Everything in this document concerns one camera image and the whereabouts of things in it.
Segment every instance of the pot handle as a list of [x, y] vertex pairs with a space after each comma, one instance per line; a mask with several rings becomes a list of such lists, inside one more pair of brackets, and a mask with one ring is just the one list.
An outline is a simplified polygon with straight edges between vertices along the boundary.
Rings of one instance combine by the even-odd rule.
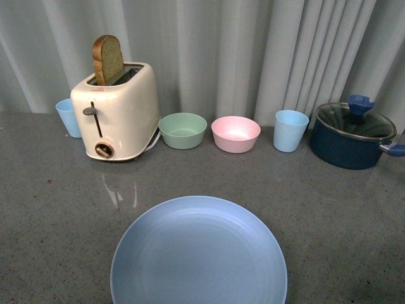
[[400, 157], [405, 156], [405, 144], [397, 144], [393, 142], [389, 145], [380, 145], [380, 150], [387, 153], [389, 156]]

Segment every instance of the plastic cup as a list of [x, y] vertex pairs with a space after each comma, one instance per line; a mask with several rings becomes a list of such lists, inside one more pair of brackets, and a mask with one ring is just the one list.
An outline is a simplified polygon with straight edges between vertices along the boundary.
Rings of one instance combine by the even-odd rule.
[[74, 138], [82, 138], [71, 99], [64, 99], [57, 103], [56, 110], [58, 111], [69, 135]]
[[309, 118], [298, 111], [282, 110], [276, 113], [273, 145], [281, 152], [294, 152], [304, 135]]

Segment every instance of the lid handle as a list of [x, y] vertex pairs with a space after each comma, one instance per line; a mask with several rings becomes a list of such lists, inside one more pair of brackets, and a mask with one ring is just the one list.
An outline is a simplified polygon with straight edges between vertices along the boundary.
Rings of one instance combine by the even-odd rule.
[[369, 97], [363, 95], [350, 95], [347, 98], [350, 113], [363, 116], [368, 110], [375, 107], [375, 103], [370, 102]]

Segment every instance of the pot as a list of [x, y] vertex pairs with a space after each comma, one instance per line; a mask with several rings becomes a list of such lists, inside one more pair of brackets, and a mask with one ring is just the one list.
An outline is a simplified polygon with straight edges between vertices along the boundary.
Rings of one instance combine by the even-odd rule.
[[405, 156], [405, 145], [392, 142], [395, 125], [381, 114], [367, 112], [374, 104], [366, 96], [349, 96], [348, 103], [317, 107], [309, 145], [315, 155], [348, 169], [374, 167], [383, 152]]

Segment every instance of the cream toaster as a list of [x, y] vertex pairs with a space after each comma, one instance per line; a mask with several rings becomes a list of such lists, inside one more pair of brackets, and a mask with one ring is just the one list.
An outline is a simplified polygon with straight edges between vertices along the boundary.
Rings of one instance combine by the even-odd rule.
[[94, 73], [71, 91], [73, 109], [89, 157], [110, 162], [139, 156], [160, 121], [153, 69], [124, 63], [122, 73], [97, 85]]

